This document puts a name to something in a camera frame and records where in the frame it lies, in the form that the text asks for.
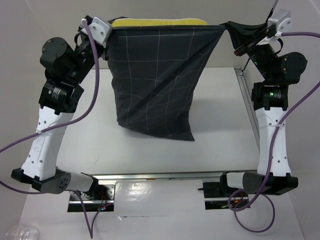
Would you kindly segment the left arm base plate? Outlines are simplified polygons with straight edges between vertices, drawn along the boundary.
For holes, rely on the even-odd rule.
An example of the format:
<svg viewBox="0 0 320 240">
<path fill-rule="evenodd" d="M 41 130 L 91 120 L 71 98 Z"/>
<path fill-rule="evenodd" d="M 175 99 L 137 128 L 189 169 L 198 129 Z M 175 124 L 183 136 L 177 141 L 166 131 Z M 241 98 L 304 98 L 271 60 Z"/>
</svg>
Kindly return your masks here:
<svg viewBox="0 0 320 240">
<path fill-rule="evenodd" d="M 102 212 L 113 212 L 114 211 L 114 199 L 115 199 L 115 188 L 116 183 L 114 181 L 102 182 L 103 187 L 98 190 L 96 195 L 88 195 L 87 193 L 81 192 L 80 197 L 83 201 L 84 208 L 87 212 L 97 212 L 98 209 L 102 208 Z M 82 213 L 83 208 L 81 201 L 78 196 L 71 192 L 69 195 L 69 202 L 67 207 L 68 213 Z"/>
</svg>

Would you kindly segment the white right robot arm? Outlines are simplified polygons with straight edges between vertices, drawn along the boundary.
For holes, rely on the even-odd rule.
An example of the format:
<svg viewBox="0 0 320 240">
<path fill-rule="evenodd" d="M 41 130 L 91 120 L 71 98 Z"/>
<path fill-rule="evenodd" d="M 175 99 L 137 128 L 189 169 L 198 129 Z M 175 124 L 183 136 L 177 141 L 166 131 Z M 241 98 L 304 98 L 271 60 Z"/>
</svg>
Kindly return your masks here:
<svg viewBox="0 0 320 240">
<path fill-rule="evenodd" d="M 227 172 L 220 179 L 218 190 L 230 196 L 235 189 L 247 194 L 261 193 L 279 196 L 298 187 L 287 159 L 286 122 L 289 86 L 300 81 L 307 67 L 307 59 L 300 52 L 279 56 L 270 40 L 277 34 L 274 26 L 244 25 L 228 21 L 225 27 L 230 34 L 236 56 L 247 54 L 263 77 L 251 91 L 253 109 L 259 127 L 259 163 L 257 172 Z"/>
</svg>

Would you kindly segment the dark grey checked pillowcase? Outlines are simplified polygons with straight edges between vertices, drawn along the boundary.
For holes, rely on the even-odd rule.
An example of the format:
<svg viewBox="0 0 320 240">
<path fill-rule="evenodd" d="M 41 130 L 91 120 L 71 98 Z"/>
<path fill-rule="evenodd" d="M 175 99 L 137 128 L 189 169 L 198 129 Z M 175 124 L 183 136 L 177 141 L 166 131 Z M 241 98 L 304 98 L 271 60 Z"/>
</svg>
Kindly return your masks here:
<svg viewBox="0 0 320 240">
<path fill-rule="evenodd" d="M 123 26 L 107 50 L 117 123 L 152 137 L 194 141 L 189 113 L 200 76 L 228 22 Z"/>
</svg>

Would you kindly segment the white pillow yellow edge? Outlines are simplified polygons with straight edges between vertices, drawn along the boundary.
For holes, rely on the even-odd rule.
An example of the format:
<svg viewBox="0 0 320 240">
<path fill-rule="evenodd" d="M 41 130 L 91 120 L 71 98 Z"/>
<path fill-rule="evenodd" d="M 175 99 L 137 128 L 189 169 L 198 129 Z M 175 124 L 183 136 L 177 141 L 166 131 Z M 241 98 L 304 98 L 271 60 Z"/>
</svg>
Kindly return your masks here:
<svg viewBox="0 0 320 240">
<path fill-rule="evenodd" d="M 207 26 L 208 23 L 198 18 L 181 19 L 143 19 L 118 18 L 111 22 L 114 28 L 121 27 L 151 27 L 151 26 Z"/>
</svg>

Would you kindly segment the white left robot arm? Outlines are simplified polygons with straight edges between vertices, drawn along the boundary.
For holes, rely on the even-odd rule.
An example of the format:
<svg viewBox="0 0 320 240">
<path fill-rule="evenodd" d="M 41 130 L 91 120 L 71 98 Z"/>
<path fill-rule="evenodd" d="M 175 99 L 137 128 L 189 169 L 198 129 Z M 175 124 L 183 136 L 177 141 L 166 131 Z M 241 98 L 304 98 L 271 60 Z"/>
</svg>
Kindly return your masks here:
<svg viewBox="0 0 320 240">
<path fill-rule="evenodd" d="M 40 64 L 45 68 L 46 82 L 39 98 L 39 116 L 27 159 L 11 177 L 29 184 L 38 194 L 61 194 L 75 186 L 88 200 L 97 197 L 98 181 L 87 174 L 74 174 L 56 166 L 67 126 L 83 120 L 93 109 L 99 91 L 99 57 L 106 49 L 108 36 L 82 30 L 81 43 L 75 48 L 61 37 L 53 37 L 42 47 Z M 81 82 L 95 67 L 95 84 L 91 103 L 80 117 L 74 118 L 84 92 Z"/>
</svg>

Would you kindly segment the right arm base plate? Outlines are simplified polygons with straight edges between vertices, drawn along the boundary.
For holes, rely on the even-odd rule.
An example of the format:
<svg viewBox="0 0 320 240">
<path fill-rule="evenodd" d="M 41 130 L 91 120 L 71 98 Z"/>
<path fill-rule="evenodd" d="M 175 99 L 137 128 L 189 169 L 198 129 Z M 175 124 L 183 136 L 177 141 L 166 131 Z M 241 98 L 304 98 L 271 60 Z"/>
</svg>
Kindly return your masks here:
<svg viewBox="0 0 320 240">
<path fill-rule="evenodd" d="M 203 193 L 206 210 L 224 210 L 228 209 L 228 199 L 236 189 L 224 188 L 220 182 L 203 182 L 198 191 Z M 243 192 L 237 193 L 230 200 L 231 206 L 235 207 L 237 205 L 238 208 L 243 207 L 248 202 L 249 197 Z"/>
</svg>

